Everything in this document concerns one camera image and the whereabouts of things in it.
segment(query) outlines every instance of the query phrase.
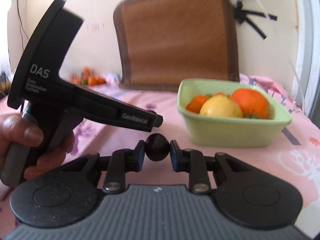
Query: light green container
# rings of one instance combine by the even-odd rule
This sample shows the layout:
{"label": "light green container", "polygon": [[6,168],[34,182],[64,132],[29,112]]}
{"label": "light green container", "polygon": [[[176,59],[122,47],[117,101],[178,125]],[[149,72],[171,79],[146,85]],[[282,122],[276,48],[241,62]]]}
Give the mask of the light green container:
{"label": "light green container", "polygon": [[[185,109],[196,95],[217,92],[230,95],[238,88],[251,88],[266,97],[270,103],[270,114],[267,120],[199,116]],[[179,87],[177,108],[184,117],[191,141],[201,146],[264,147],[269,145],[275,136],[292,121],[288,111],[264,90],[231,81],[185,79]]]}

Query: orange flower print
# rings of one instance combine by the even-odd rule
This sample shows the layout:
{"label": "orange flower print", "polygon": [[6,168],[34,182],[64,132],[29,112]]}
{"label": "orange flower print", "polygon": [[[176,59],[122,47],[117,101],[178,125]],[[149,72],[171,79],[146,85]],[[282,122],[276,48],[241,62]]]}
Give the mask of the orange flower print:
{"label": "orange flower print", "polygon": [[313,137],[309,137],[309,141],[317,147],[320,145],[320,142]]}

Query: yellow fruit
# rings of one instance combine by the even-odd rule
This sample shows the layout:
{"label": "yellow fruit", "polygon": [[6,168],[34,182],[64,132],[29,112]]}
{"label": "yellow fruit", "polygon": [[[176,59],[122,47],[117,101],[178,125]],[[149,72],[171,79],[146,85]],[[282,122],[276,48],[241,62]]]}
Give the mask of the yellow fruit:
{"label": "yellow fruit", "polygon": [[202,106],[199,115],[243,118],[243,113],[238,104],[224,95],[216,95],[207,100]]}

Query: pink bed sheet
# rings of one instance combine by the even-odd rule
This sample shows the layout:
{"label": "pink bed sheet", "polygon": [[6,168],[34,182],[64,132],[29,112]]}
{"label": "pink bed sheet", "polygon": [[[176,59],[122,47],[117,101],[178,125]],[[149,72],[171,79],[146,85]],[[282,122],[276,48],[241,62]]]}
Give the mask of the pink bed sheet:
{"label": "pink bed sheet", "polygon": [[[320,231],[320,130],[302,113],[280,84],[265,77],[241,75],[241,83],[262,87],[286,107],[293,121],[268,147],[232,149],[193,145],[183,118],[176,110],[176,93],[121,90],[117,87],[117,76],[106,75],[106,78],[108,85],[97,86],[94,90],[143,109],[154,110],[164,117],[163,125],[155,128],[154,133],[163,134],[169,141],[177,140],[181,148],[197,149],[207,156],[226,152],[295,185],[303,196],[303,210],[296,226],[312,238]],[[0,113],[9,112],[13,110],[6,106],[5,100],[2,101]],[[121,148],[133,149],[139,140],[145,140],[150,135],[90,120],[84,120],[75,128],[74,134],[76,143],[65,162],[87,153],[99,152],[101,156],[109,156]],[[158,163],[145,158],[142,171],[129,173],[126,179],[128,184],[188,184],[187,174],[172,171],[169,157]],[[0,237],[4,237],[15,228],[16,222],[9,207],[10,191],[4,185],[0,185],[0,198],[1,194]]]}

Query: human hand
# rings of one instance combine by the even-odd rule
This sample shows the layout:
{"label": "human hand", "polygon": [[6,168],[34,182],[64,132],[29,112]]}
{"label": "human hand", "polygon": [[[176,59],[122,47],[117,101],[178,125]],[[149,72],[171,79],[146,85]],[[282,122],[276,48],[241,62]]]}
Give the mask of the human hand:
{"label": "human hand", "polygon": [[[43,132],[34,124],[21,117],[21,114],[0,115],[0,170],[3,169],[7,151],[11,142],[28,147],[37,147],[43,140]],[[37,165],[25,170],[25,179],[33,179],[43,173],[59,167],[71,152],[74,144],[73,132],[66,136],[60,146],[41,155]]]}

